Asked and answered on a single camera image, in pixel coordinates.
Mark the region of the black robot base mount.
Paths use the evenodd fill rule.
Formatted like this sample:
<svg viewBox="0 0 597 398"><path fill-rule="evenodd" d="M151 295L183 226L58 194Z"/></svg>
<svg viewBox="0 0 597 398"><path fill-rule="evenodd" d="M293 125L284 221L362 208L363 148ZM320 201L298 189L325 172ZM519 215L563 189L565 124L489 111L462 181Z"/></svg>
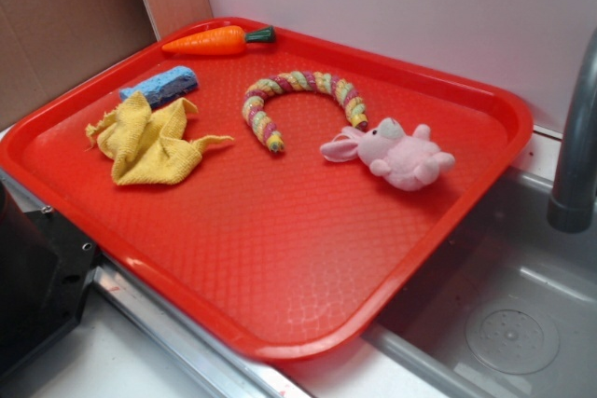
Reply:
<svg viewBox="0 0 597 398"><path fill-rule="evenodd" d="M1 187L1 379L76 328L99 249L57 211L23 211Z"/></svg>

